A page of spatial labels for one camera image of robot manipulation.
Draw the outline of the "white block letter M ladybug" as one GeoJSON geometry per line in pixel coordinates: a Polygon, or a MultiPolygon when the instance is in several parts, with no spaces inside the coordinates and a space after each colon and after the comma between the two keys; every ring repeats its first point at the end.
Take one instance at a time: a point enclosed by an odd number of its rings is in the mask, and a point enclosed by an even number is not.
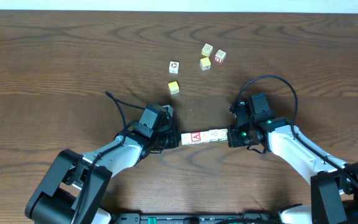
{"type": "Polygon", "coordinates": [[[191,134],[190,133],[182,133],[181,134],[181,144],[182,145],[189,145],[191,144],[191,134]]]}

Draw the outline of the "red block letter A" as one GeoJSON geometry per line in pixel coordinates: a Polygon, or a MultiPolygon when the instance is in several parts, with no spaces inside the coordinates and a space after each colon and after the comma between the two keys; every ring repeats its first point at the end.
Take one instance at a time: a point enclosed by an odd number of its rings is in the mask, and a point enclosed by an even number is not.
{"type": "Polygon", "coordinates": [[[191,133],[191,143],[199,144],[200,142],[201,142],[201,133],[200,132],[191,133]]]}

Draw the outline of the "white block with green edge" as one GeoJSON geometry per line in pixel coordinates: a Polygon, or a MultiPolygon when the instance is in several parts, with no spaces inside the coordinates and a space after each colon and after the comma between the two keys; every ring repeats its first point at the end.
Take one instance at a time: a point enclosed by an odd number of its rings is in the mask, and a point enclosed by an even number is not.
{"type": "Polygon", "coordinates": [[[218,130],[218,139],[219,141],[227,141],[227,129],[219,129],[218,130]]]}

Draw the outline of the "white block number 4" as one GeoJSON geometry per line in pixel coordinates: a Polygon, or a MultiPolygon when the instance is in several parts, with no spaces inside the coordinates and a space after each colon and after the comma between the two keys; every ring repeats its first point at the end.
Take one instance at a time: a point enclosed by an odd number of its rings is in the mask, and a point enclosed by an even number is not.
{"type": "Polygon", "coordinates": [[[210,142],[210,133],[209,131],[202,131],[200,132],[200,142],[201,143],[205,143],[205,142],[210,142]]]}

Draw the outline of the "yellow white block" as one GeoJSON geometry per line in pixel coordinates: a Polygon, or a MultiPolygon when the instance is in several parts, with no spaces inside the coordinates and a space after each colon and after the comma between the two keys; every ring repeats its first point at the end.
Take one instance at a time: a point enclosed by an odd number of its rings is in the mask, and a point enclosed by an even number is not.
{"type": "Polygon", "coordinates": [[[202,70],[208,70],[211,68],[211,61],[210,61],[209,57],[200,59],[200,67],[202,70]]]}

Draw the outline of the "yellow bordered block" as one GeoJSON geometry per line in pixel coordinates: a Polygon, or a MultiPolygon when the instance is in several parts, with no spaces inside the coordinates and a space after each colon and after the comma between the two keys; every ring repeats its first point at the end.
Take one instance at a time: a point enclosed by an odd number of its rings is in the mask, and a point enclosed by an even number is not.
{"type": "Polygon", "coordinates": [[[201,54],[205,57],[209,57],[213,52],[213,48],[214,47],[212,45],[205,43],[201,50],[201,54]]]}

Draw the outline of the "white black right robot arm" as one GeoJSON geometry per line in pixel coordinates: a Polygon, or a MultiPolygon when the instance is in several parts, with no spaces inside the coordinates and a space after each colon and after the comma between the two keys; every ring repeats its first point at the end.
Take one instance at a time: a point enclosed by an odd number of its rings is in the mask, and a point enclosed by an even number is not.
{"type": "Polygon", "coordinates": [[[277,212],[278,223],[358,223],[358,162],[350,164],[324,151],[292,121],[253,114],[228,128],[229,147],[263,145],[304,178],[311,204],[277,212]]]}

